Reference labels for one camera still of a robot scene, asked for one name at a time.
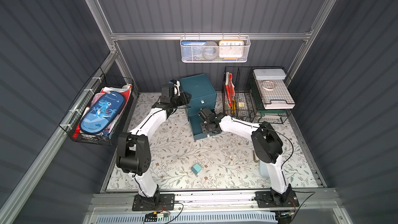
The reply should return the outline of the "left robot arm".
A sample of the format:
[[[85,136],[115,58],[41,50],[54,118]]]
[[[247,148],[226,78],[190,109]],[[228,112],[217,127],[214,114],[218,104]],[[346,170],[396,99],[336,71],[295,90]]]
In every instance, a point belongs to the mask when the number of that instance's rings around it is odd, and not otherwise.
[[[179,107],[188,105],[191,94],[180,91],[180,81],[171,80],[162,86],[162,95],[153,104],[148,115],[134,129],[118,136],[116,165],[129,174],[145,198],[154,198],[159,192],[150,172],[151,151],[149,141],[170,115]]]

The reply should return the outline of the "blue plug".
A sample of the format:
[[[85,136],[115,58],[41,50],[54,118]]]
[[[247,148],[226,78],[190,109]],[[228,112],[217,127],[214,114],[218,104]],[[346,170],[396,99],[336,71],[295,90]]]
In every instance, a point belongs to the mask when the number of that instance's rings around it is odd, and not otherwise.
[[[194,173],[194,175],[198,175],[202,170],[203,170],[202,166],[199,165],[198,163],[194,164],[191,167],[191,171]]]

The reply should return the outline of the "teal drawer cabinet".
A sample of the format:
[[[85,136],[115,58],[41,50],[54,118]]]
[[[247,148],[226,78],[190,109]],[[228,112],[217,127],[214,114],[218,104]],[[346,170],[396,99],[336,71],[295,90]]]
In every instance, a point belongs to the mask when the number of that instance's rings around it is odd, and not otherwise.
[[[208,107],[212,112],[215,110],[217,93],[210,80],[205,74],[199,74],[182,78],[180,85],[184,92],[191,94],[186,113],[194,140],[197,141],[213,136],[213,134],[203,134],[201,128],[203,120],[199,116],[202,108]]]

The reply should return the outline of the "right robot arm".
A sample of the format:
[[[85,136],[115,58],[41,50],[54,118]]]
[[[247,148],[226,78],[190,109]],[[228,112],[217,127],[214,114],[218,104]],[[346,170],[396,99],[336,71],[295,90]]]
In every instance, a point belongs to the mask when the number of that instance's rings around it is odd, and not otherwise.
[[[283,141],[268,122],[251,123],[233,118],[224,113],[216,114],[209,108],[198,113],[202,120],[203,133],[230,132],[252,141],[256,156],[266,164],[271,180],[271,189],[279,195],[291,191],[283,171]]]

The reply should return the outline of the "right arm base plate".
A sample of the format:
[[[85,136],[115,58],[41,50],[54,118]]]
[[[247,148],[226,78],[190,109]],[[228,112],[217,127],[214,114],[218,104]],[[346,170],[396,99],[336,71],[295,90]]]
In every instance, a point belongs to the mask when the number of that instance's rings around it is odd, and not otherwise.
[[[289,190],[283,194],[279,194],[272,190],[257,191],[255,192],[254,200],[257,202],[259,208],[300,206],[296,193]]]

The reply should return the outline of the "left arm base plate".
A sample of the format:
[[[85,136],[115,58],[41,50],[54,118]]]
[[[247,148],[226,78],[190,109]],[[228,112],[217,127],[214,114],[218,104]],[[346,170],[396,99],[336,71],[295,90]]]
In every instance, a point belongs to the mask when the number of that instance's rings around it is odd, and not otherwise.
[[[134,197],[132,211],[171,211],[174,209],[174,194],[155,194],[151,198],[136,195]]]

